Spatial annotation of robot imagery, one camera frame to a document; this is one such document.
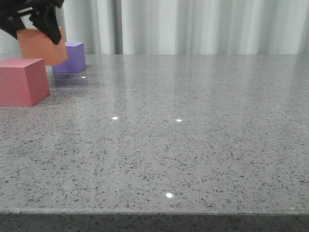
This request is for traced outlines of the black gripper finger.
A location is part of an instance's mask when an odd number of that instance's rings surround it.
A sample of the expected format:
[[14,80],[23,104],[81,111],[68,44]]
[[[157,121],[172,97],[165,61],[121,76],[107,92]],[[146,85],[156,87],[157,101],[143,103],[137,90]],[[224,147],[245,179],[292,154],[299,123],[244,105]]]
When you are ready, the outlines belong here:
[[25,25],[19,16],[0,16],[0,28],[10,34],[15,39],[17,37],[17,31],[25,29]]
[[55,5],[33,6],[29,19],[33,26],[43,32],[53,44],[59,44],[62,36],[56,19]]

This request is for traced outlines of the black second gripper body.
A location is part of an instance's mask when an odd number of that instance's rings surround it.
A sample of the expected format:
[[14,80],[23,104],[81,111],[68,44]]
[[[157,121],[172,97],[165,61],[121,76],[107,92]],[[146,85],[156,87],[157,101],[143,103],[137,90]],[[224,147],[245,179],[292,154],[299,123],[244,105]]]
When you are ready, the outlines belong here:
[[50,7],[60,8],[64,0],[0,0],[0,15],[15,16],[18,11],[26,8],[49,9]]

